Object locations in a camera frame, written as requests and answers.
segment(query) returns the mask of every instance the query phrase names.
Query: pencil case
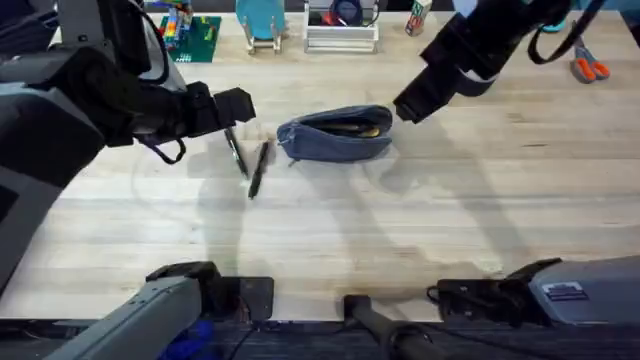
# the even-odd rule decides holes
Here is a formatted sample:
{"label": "pencil case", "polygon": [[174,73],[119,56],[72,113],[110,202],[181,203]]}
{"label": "pencil case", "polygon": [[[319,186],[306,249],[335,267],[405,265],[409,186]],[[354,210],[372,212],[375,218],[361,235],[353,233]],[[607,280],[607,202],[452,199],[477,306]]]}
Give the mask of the pencil case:
{"label": "pencil case", "polygon": [[278,128],[279,144],[294,160],[370,159],[391,143],[392,115],[383,106],[349,106],[293,119]]}

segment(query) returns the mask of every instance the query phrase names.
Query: black pen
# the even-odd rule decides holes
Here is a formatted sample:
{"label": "black pen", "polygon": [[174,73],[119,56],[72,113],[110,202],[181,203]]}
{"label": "black pen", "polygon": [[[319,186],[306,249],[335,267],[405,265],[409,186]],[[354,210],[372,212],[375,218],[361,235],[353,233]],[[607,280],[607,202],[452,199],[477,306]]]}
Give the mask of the black pen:
{"label": "black pen", "polygon": [[232,128],[224,129],[224,137],[227,138],[227,144],[233,151],[233,157],[236,159],[236,163],[240,168],[240,172],[245,177],[245,179],[249,178],[249,170],[247,170],[247,164],[245,164],[242,159],[242,153],[240,152],[240,146],[238,145],[238,140],[236,139],[236,135],[233,133]]}
{"label": "black pen", "polygon": [[249,199],[253,199],[258,194],[260,182],[262,181],[262,173],[267,165],[267,154],[269,153],[269,140],[265,141],[260,148],[260,156],[258,157],[258,166],[251,178],[251,186],[249,187]]}

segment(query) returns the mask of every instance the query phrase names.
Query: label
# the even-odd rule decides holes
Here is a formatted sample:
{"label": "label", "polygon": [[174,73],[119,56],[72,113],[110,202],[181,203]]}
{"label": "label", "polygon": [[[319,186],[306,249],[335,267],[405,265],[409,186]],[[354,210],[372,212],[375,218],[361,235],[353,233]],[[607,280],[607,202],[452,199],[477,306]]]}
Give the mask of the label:
{"label": "label", "polygon": [[409,36],[416,36],[422,32],[424,19],[427,17],[430,9],[431,1],[414,0],[409,21],[407,21],[407,26],[404,28],[404,31],[409,34]]}
{"label": "label", "polygon": [[542,285],[542,291],[551,301],[589,300],[577,281]]}

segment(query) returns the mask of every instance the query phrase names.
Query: blue fabric pouch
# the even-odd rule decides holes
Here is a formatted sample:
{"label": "blue fabric pouch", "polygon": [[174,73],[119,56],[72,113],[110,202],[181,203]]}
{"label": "blue fabric pouch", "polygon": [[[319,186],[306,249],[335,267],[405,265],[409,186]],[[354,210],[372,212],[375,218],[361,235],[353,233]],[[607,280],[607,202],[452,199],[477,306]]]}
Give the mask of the blue fabric pouch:
{"label": "blue fabric pouch", "polygon": [[[278,142],[294,160],[348,162],[380,154],[391,143],[391,111],[383,106],[349,106],[302,116],[278,128]],[[375,137],[340,136],[322,130],[328,124],[370,124]]]}

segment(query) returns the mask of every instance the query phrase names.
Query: scissors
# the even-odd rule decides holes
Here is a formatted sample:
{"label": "scissors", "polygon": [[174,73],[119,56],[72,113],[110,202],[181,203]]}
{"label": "scissors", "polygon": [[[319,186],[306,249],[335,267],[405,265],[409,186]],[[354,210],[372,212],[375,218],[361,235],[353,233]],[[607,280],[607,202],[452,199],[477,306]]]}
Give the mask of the scissors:
{"label": "scissors", "polygon": [[583,84],[590,84],[596,80],[608,79],[611,75],[609,68],[598,61],[593,54],[587,49],[582,40],[582,36],[576,39],[573,44],[575,49],[576,58],[571,61],[571,72],[573,76]]}

